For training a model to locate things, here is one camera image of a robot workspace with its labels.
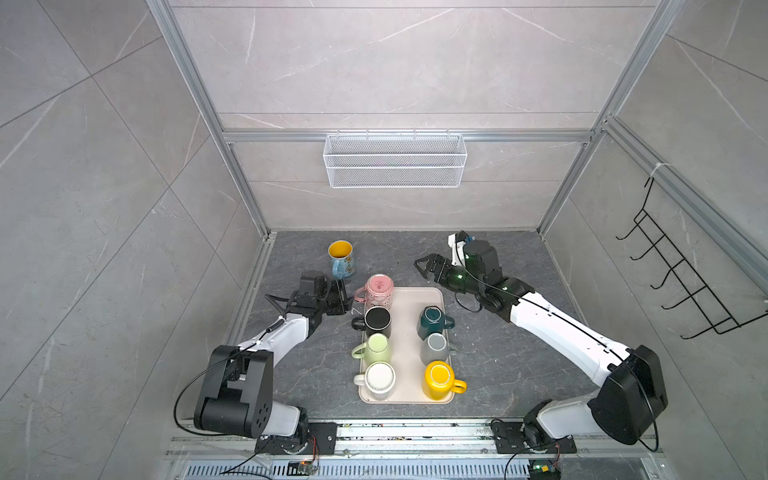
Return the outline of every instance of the yellow mug handle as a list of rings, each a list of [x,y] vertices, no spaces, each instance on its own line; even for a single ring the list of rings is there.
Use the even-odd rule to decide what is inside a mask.
[[[451,387],[451,392],[454,393],[464,393],[467,391],[467,382],[463,382],[462,380],[454,380],[453,386]]]
[[[352,358],[354,358],[354,359],[361,359],[363,353],[366,351],[366,346],[367,346],[367,344],[365,344],[365,343],[360,343],[358,346],[356,346],[352,350]]]

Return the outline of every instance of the light green mug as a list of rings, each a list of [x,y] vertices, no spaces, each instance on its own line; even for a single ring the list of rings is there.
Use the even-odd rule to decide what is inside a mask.
[[[392,359],[389,339],[381,333],[374,333],[365,343],[360,343],[352,350],[352,357],[364,359],[368,365],[374,362],[388,362]]]

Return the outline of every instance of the beige tray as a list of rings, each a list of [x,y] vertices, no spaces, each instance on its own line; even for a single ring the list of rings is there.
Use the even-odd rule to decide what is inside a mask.
[[[436,305],[445,312],[442,292],[433,286],[396,286],[392,293],[392,333],[389,336],[392,348],[392,361],[395,369],[395,388],[386,400],[374,399],[365,386],[358,388],[360,399],[365,403],[449,403],[454,393],[442,400],[430,399],[422,390],[422,378],[425,365],[419,358],[422,339],[416,332],[416,324],[426,306]],[[451,356],[446,362],[451,365]],[[360,360],[360,373],[365,373],[368,365]]]

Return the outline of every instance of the cup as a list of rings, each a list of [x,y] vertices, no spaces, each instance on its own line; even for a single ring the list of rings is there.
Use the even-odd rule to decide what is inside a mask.
[[[444,329],[452,329],[456,322],[450,316],[445,315],[437,306],[428,306],[422,312],[416,330],[419,338],[424,340],[432,333],[442,333]]]
[[[422,343],[419,358],[422,359],[424,365],[429,365],[435,360],[446,361],[448,354],[448,340],[445,339],[442,333],[431,333]]]
[[[457,380],[448,363],[439,360],[427,365],[422,380],[424,393],[432,400],[442,400],[449,392],[464,393],[467,383]]]
[[[364,385],[377,400],[386,399],[395,387],[395,369],[387,362],[372,363],[365,373],[355,375],[355,385]]]
[[[355,273],[355,257],[352,256],[352,244],[346,240],[337,240],[328,247],[328,254],[333,259],[333,278],[342,279]]]
[[[372,306],[367,312],[366,317],[361,316],[352,320],[352,328],[365,332],[368,338],[374,333],[382,333],[389,338],[392,333],[392,318],[389,310],[383,306]]]
[[[364,359],[366,365],[372,365],[376,362],[388,362],[392,359],[389,339],[381,333],[374,333],[368,337],[367,342],[360,343],[352,350],[352,358]]]
[[[392,305],[392,292],[395,282],[387,275],[377,273],[371,276],[365,285],[355,292],[355,301],[365,303],[366,310],[372,306],[383,306],[388,309]]]

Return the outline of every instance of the white mesh basket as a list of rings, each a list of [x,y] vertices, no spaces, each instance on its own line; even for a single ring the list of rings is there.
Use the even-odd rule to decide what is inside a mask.
[[[323,159],[333,188],[458,187],[467,149],[460,134],[333,134]]]

